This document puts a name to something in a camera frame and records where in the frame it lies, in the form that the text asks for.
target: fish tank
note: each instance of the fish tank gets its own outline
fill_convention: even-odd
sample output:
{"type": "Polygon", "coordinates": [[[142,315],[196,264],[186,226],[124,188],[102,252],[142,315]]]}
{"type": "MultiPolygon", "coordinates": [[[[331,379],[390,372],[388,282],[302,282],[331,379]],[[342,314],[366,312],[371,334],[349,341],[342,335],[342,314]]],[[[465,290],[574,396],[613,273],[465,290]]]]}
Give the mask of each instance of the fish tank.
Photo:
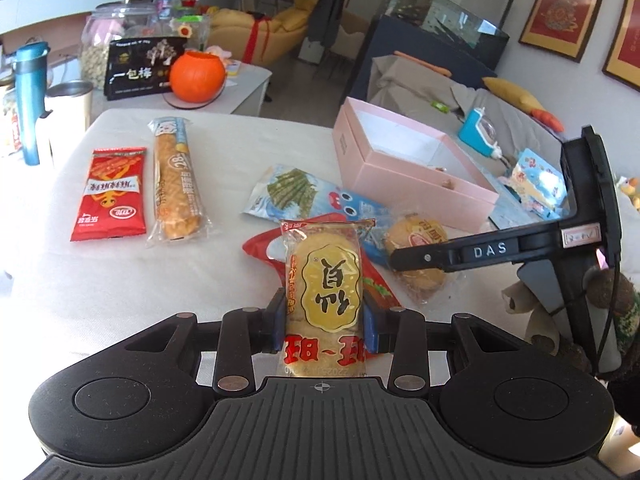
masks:
{"type": "Polygon", "coordinates": [[[451,0],[383,0],[378,14],[399,18],[437,36],[494,70],[509,35],[451,0]]]}

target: red plastic package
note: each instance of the red plastic package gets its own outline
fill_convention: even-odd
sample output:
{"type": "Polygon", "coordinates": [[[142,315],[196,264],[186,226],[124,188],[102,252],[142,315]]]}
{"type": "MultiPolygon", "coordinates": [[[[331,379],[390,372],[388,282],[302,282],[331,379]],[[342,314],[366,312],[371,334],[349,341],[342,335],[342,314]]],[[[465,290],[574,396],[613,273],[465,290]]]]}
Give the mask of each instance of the red plastic package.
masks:
{"type": "Polygon", "coordinates": [[[146,233],[142,169],[146,148],[94,150],[71,241],[146,233]]]}
{"type": "MultiPolygon", "coordinates": [[[[315,218],[309,218],[305,220],[308,223],[321,223],[321,222],[346,222],[347,219],[340,213],[328,213],[326,215],[317,216],[315,218]]],[[[271,229],[270,231],[261,233],[253,238],[250,238],[242,245],[242,250],[249,256],[253,256],[276,269],[282,285],[286,285],[286,266],[284,263],[284,244],[279,243],[278,248],[282,245],[282,257],[283,259],[270,258],[268,253],[270,252],[270,244],[274,245],[276,238],[279,238],[282,232],[280,228],[271,229]]],[[[367,255],[362,251],[362,274],[363,284],[365,289],[375,298],[378,304],[384,308],[391,308],[392,306],[401,306],[398,298],[395,297],[389,286],[386,284],[384,278],[376,270],[371,261],[367,258],[367,255]]]]}

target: white shelf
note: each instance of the white shelf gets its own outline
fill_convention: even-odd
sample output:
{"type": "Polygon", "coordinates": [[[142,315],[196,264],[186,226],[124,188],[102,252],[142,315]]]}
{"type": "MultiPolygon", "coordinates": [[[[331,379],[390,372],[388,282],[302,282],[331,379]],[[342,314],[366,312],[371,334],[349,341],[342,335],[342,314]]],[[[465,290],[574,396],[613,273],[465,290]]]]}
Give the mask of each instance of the white shelf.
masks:
{"type": "Polygon", "coordinates": [[[0,0],[0,34],[121,0],[0,0]]]}

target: ribbed black surface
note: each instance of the ribbed black surface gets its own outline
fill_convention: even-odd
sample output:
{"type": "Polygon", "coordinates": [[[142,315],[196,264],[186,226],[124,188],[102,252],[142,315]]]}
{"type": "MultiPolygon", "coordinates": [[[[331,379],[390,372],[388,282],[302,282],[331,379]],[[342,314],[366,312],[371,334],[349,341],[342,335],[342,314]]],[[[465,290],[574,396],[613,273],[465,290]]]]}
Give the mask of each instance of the ribbed black surface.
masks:
{"type": "Polygon", "coordinates": [[[550,468],[493,462],[453,439],[426,402],[392,396],[376,379],[270,378],[251,397],[219,402],[191,440],[160,458],[92,467],[51,457],[28,478],[593,480],[616,476],[590,459],[550,468]],[[329,389],[316,389],[320,383],[329,389]]]}

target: yellow duck toy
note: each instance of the yellow duck toy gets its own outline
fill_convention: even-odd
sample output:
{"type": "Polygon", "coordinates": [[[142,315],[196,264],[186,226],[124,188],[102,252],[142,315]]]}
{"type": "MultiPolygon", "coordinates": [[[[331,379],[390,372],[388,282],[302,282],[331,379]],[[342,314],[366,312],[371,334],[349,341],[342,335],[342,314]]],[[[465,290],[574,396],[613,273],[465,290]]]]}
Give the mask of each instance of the yellow duck toy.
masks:
{"type": "Polygon", "coordinates": [[[634,207],[640,211],[640,193],[636,192],[638,186],[638,179],[621,177],[618,181],[618,187],[625,195],[627,195],[634,207]]]}

